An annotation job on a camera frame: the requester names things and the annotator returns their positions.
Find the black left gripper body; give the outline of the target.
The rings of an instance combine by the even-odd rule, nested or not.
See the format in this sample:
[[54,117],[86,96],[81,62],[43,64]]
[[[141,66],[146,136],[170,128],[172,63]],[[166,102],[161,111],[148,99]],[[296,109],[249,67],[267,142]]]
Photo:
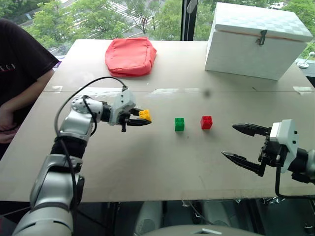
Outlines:
[[131,116],[130,112],[120,112],[120,114],[119,114],[119,125],[121,126],[121,131],[123,133],[126,132],[126,127],[130,123],[130,121],[129,121],[130,116]]

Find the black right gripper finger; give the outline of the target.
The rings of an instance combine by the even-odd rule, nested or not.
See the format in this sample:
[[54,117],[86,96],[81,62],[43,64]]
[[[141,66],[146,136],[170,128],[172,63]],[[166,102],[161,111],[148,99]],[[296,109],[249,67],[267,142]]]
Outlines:
[[221,154],[223,154],[228,160],[232,161],[234,164],[249,171],[252,171],[260,177],[263,177],[265,172],[265,165],[255,164],[253,162],[248,161],[246,158],[231,152],[221,151]]
[[270,135],[272,129],[271,127],[263,127],[251,123],[237,123],[232,125],[232,127],[237,131],[252,137],[256,134],[267,137]]

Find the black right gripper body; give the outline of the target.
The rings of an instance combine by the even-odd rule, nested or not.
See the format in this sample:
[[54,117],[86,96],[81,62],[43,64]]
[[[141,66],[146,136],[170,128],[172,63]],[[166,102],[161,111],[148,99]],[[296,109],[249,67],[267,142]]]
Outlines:
[[266,165],[271,167],[283,167],[286,156],[286,145],[279,144],[276,141],[271,141],[270,137],[267,136],[258,157],[258,161],[260,163],[259,169],[264,170]]

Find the person's bare hand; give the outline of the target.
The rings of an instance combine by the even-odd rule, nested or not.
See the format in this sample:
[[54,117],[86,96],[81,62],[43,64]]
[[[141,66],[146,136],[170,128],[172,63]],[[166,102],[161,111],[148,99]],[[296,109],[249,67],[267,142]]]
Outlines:
[[4,104],[0,107],[0,143],[10,143],[17,133],[16,124],[13,122],[13,112]]

